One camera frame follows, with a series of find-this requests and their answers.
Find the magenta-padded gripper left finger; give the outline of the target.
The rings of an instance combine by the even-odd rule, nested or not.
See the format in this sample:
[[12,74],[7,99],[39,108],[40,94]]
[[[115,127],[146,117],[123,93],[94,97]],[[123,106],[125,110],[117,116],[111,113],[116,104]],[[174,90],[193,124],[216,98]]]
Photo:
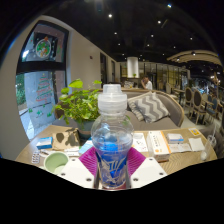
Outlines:
[[98,186],[98,164],[94,147],[79,158],[72,158],[59,173],[59,176],[84,188]]

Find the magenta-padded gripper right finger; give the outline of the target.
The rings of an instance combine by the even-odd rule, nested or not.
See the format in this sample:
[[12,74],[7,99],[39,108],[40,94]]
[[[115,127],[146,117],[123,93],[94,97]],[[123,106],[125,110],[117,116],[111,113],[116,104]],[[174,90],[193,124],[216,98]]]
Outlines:
[[141,188],[166,176],[166,172],[153,157],[145,157],[135,148],[127,156],[127,188]]

